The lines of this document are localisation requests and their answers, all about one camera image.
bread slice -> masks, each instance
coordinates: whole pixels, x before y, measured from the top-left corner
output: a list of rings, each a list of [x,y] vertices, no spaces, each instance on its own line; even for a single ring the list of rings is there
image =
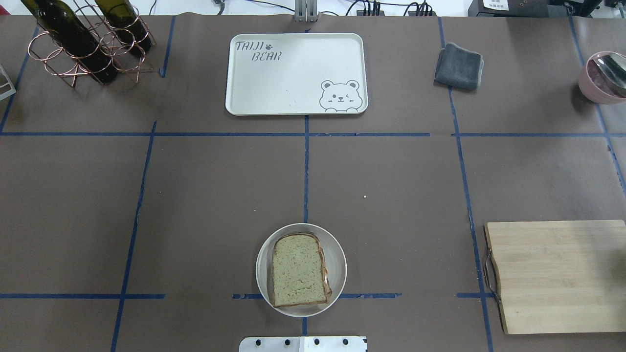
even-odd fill
[[[319,239],[312,234],[290,234],[274,245],[272,256],[274,307],[324,304],[332,294]]]

metal utensil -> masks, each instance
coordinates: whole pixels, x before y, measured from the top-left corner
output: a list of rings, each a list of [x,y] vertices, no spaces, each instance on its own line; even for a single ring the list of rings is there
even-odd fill
[[[611,90],[618,96],[626,98],[626,58],[610,53],[593,59]]]

bear drawing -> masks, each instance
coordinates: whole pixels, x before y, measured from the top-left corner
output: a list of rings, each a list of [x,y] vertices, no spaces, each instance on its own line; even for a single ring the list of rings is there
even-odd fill
[[[359,83],[350,80],[346,83],[322,82],[322,98],[319,104],[325,111],[357,111],[363,104],[359,96]]]

gray cloth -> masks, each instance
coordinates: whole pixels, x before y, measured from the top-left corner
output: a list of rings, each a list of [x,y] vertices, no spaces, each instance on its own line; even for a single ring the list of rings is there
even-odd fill
[[[483,75],[483,56],[454,43],[439,52],[434,80],[465,90],[476,90]]]

pink cup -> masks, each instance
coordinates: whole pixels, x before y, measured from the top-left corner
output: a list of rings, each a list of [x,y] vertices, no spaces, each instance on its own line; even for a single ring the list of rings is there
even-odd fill
[[[591,55],[591,57],[585,63],[585,67],[580,73],[578,79],[578,87],[580,91],[587,97],[587,99],[598,104],[617,104],[626,101],[626,98],[615,95],[608,87],[598,66],[593,62],[593,59],[599,58],[604,55],[613,53],[613,51],[601,51]]]

